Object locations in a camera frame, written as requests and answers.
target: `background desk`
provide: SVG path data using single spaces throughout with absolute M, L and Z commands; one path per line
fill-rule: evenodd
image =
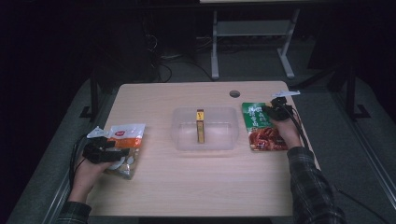
M 87 201 L 93 216 L 255 217 L 290 216 L 286 151 L 254 153 L 242 117 L 243 102 L 269 102 L 285 83 L 216 82 L 129 84 L 120 88 L 111 125 L 146 123 L 133 180 L 103 175 Z M 239 98 L 229 95 L 240 91 Z M 294 105 L 290 97 L 288 102 Z M 239 138 L 220 156 L 186 155 L 171 139 L 172 113 L 180 106 L 231 106 Z

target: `hand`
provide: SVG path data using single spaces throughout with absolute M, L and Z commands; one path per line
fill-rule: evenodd
M 113 164 L 113 162 L 94 164 L 80 157 L 78 164 L 79 167 L 75 173 L 74 184 L 68 201 L 85 203 L 87 201 L 88 194 L 91 192 L 96 180 L 106 168 Z
M 279 131 L 280 136 L 285 140 L 286 145 L 289 149 L 293 147 L 301 147 L 302 143 L 300 140 L 300 134 L 297 131 L 297 127 L 294 125 L 291 119 L 285 120 L 274 120 L 271 119 L 271 122 L 276 126 Z

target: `person's left hand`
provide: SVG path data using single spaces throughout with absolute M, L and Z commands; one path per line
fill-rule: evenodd
M 94 164 L 80 157 L 78 164 L 79 167 L 75 172 L 73 188 L 67 201 L 85 203 L 96 180 L 106 168 L 113 164 L 113 162 Z

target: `dark background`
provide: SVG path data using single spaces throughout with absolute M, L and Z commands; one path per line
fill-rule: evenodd
M 378 1 L 354 4 L 352 10 L 311 8 L 302 11 L 295 33 L 295 38 L 313 35 L 317 39 L 313 68 L 331 66 L 352 50 L 358 77 L 373 88 L 394 120 L 395 9 L 394 3 Z M 211 35 L 211 12 L 159 12 L 150 14 L 150 20 L 147 15 L 79 11 L 72 1 L 0 3 L 0 222 L 6 222 L 93 68 L 104 91 L 126 82 L 150 82 L 155 78 L 151 64 L 160 52 L 147 51 L 146 32 L 158 36 L 163 49 L 177 48 L 192 58 L 195 37 Z

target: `orange and white package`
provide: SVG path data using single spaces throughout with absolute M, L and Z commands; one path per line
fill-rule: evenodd
M 121 150 L 129 148 L 129 155 L 122 157 L 120 161 L 114 162 L 106 173 L 111 175 L 118 175 L 124 179 L 132 179 L 139 156 L 140 147 L 143 139 L 143 132 L 146 124 L 123 124 L 111 126 L 108 132 L 107 141 L 116 142 L 113 148 L 108 150 Z

